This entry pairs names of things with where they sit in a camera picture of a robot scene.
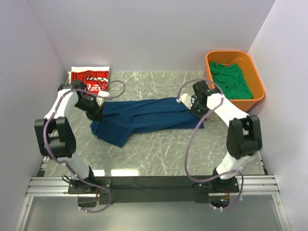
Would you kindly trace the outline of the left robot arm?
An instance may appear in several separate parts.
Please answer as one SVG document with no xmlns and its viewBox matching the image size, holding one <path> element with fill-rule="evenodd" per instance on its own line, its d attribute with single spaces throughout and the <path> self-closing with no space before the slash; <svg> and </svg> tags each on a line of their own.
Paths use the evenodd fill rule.
<svg viewBox="0 0 308 231">
<path fill-rule="evenodd" d="M 57 98 L 51 110 L 43 119 L 35 121 L 34 128 L 40 153 L 71 171 L 70 180 L 63 177 L 69 184 L 80 188 L 84 193 L 91 193 L 98 187 L 98 183 L 91 167 L 75 153 L 77 143 L 69 124 L 75 107 L 84 111 L 89 120 L 103 121 L 103 96 L 92 94 L 93 98 L 90 100 L 87 94 L 89 91 L 80 80 L 62 84 L 58 88 Z"/>
</svg>

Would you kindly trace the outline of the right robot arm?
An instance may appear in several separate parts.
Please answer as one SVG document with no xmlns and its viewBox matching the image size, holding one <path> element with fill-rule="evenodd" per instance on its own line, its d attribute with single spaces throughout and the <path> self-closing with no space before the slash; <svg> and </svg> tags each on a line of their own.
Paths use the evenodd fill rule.
<svg viewBox="0 0 308 231">
<path fill-rule="evenodd" d="M 227 153 L 209 178 L 198 180 L 188 172 L 188 154 L 184 157 L 184 169 L 187 177 L 196 183 L 211 182 L 213 190 L 222 192 L 228 186 L 228 180 L 240 173 L 243 165 L 262 148 L 260 120 L 249 115 L 231 103 L 223 94 L 221 87 L 208 87 L 208 80 L 193 85 L 195 95 L 179 94 L 178 103 L 184 104 L 188 111 L 200 117 L 194 132 L 203 121 L 215 113 L 227 125 Z"/>
</svg>

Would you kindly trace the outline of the dark blue t-shirt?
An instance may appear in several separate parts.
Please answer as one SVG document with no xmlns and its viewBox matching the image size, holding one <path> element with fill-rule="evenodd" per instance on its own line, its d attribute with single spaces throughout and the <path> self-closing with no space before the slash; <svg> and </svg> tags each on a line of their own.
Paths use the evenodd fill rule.
<svg viewBox="0 0 308 231">
<path fill-rule="evenodd" d="M 131 135 L 165 129 L 194 129 L 200 119 L 175 97 L 140 101 L 106 102 L 103 121 L 90 128 L 98 139 L 122 148 Z"/>
</svg>

